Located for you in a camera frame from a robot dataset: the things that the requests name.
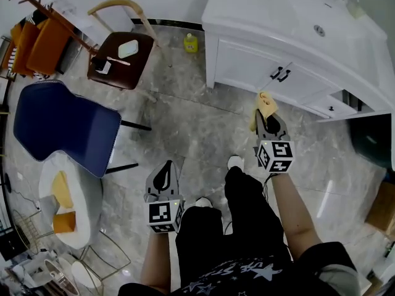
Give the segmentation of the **small black white box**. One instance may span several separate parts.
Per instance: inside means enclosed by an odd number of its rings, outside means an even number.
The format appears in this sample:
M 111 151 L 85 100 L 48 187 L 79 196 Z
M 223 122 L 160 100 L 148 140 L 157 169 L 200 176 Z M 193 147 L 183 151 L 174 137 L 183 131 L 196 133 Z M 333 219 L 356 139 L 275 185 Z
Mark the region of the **small black white box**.
M 108 60 L 99 59 L 97 57 L 93 57 L 91 59 L 91 65 L 95 72 L 98 72 L 102 75 L 107 75 L 111 68 L 111 63 Z

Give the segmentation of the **orange sofa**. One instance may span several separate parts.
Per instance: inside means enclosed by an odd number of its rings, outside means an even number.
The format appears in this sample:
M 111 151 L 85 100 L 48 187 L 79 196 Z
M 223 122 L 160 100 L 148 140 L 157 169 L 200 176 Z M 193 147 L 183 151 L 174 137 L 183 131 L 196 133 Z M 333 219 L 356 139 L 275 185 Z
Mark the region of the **orange sofa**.
M 71 28 L 75 27 L 55 10 Z M 1 68 L 12 73 L 33 77 L 35 73 L 52 75 L 57 71 L 70 33 L 53 19 L 47 18 L 36 10 L 22 19 L 10 30 L 11 42 L 7 48 Z

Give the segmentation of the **white cabinet door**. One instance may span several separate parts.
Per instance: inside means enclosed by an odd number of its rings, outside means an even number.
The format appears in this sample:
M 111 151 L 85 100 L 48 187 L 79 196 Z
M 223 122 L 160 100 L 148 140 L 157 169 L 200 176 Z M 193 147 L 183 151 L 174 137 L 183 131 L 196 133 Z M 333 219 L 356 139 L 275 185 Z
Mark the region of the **white cabinet door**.
M 269 47 L 254 47 L 221 38 L 214 81 L 256 93 L 269 83 L 270 74 L 279 65 L 286 67 L 290 63 L 284 54 Z
M 289 77 L 281 83 L 277 78 L 272 80 L 270 77 L 269 83 L 263 88 L 275 99 L 305 104 L 340 90 L 331 81 L 293 62 L 286 67 L 284 65 L 279 67 L 283 67 L 283 70 L 278 78 L 282 77 L 286 70 L 291 70 Z

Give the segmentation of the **white drawer with black knob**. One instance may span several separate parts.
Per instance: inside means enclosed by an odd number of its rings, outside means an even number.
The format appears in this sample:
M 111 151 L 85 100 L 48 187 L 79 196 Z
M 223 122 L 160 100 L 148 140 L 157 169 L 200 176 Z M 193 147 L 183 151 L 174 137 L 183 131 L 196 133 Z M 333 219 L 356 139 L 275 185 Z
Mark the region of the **white drawer with black knob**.
M 356 109 L 333 96 L 325 96 L 316 101 L 307 103 L 305 106 L 331 118 L 345 117 L 357 113 Z M 330 106 L 333 106 L 334 111 L 328 110 Z

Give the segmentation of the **yellow cloth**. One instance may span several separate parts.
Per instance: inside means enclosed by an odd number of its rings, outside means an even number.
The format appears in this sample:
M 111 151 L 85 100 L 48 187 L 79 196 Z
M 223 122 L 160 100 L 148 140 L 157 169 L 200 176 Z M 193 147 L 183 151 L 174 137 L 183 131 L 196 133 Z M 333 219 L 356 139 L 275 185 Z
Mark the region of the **yellow cloth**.
M 277 103 L 273 100 L 272 96 L 265 91 L 257 93 L 256 103 L 252 110 L 252 116 L 249 122 L 250 131 L 257 129 L 256 112 L 259 111 L 263 118 L 264 124 L 267 124 L 267 118 L 273 115 L 278 110 Z

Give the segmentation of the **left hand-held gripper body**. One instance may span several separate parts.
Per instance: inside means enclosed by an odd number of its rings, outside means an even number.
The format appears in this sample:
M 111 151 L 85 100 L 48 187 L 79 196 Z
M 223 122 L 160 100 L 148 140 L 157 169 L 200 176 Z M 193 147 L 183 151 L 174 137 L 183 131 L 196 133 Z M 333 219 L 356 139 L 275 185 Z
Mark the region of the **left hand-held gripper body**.
M 185 210 L 182 195 L 145 195 L 144 201 L 146 223 L 155 233 L 179 231 Z

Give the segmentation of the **white vanity cabinet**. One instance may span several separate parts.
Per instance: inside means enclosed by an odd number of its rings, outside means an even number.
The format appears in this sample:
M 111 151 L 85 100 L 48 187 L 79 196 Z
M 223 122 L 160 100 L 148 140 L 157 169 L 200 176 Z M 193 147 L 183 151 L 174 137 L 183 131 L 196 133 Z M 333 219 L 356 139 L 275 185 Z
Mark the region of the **white vanity cabinet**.
M 333 96 L 357 113 L 340 120 L 395 112 L 395 73 L 386 33 L 367 15 L 355 19 L 343 0 L 208 0 L 202 15 L 206 84 L 215 85 L 219 39 L 280 51 L 337 85 Z

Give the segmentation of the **grey cushion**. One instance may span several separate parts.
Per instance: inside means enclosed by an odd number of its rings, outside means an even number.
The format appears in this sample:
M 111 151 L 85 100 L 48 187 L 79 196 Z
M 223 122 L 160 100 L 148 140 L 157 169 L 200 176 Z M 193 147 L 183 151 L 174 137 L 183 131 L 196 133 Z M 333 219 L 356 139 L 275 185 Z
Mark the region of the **grey cushion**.
M 60 208 L 60 204 L 54 195 L 41 197 L 39 199 L 39 204 L 41 211 L 49 216 L 55 215 Z

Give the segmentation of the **white soap box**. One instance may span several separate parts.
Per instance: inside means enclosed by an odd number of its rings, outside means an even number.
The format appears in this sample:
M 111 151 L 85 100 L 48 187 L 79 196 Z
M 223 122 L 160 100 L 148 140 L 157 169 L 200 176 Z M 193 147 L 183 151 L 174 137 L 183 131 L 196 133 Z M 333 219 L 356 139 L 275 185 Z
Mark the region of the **white soap box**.
M 139 43 L 137 40 L 131 40 L 121 44 L 118 47 L 118 57 L 124 59 L 126 57 L 137 54 L 139 51 Z

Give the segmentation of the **pale plastic cup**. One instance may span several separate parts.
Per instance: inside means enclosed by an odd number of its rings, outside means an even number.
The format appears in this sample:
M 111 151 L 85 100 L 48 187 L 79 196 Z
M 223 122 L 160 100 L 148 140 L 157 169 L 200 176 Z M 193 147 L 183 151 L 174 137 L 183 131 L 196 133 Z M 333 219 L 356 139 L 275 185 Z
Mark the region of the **pale plastic cup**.
M 365 15 L 365 11 L 361 7 L 359 0 L 348 0 L 346 7 L 347 7 L 349 13 L 355 19 L 359 19 Z

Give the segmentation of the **cardboard box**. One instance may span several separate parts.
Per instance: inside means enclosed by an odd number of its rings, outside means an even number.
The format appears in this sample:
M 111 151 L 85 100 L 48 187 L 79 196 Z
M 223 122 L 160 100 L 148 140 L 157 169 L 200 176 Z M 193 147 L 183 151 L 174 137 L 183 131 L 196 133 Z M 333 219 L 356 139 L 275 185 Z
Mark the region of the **cardboard box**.
M 365 222 L 395 241 L 395 184 L 380 184 Z

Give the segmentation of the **brown wooden coat rack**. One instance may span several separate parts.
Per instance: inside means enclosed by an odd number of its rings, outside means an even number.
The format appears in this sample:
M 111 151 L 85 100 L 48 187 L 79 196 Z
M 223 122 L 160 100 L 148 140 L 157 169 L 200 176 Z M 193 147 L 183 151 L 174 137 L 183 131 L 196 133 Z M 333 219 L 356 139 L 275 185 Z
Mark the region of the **brown wooden coat rack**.
M 80 38 L 78 35 L 76 35 L 73 31 L 73 29 L 71 29 L 64 20 L 60 19 L 60 17 L 57 17 L 54 15 L 53 12 L 48 11 L 45 7 L 43 7 L 37 0 L 27 0 L 30 4 L 32 4 L 34 7 L 36 7 L 40 12 L 42 12 L 45 16 L 47 16 L 49 19 L 53 19 L 54 21 L 56 21 L 59 25 L 61 25 L 63 28 L 65 28 L 70 35 L 72 36 L 72 38 L 79 42 L 81 46 L 83 46 L 92 56 L 95 56 L 98 51 L 88 45 L 87 43 L 84 42 L 84 40 L 82 38 Z

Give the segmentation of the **person's right white shoe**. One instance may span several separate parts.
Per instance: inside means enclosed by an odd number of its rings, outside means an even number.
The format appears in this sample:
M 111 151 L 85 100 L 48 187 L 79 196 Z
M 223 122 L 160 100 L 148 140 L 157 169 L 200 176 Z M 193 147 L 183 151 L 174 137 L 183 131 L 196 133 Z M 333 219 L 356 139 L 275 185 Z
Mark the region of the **person's right white shoe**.
M 242 172 L 244 171 L 244 159 L 239 155 L 232 155 L 227 162 L 228 169 L 232 169 L 233 167 L 239 168 Z

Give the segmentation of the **yellow cushion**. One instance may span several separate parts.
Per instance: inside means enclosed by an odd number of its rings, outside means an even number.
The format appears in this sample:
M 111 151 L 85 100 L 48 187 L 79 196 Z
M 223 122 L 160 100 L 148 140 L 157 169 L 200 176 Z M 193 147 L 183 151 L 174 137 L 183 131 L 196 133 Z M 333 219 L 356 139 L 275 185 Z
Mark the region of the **yellow cushion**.
M 72 208 L 73 201 L 70 195 L 67 175 L 64 171 L 59 171 L 52 181 L 51 191 L 59 205 L 64 208 Z

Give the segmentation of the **yellow bottle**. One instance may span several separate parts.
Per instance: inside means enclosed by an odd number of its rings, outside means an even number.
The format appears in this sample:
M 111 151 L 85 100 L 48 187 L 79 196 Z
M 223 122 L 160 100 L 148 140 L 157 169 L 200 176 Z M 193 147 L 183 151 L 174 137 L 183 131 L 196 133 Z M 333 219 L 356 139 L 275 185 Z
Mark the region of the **yellow bottle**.
M 188 33 L 183 40 L 184 48 L 187 53 L 197 53 L 198 39 L 191 33 Z

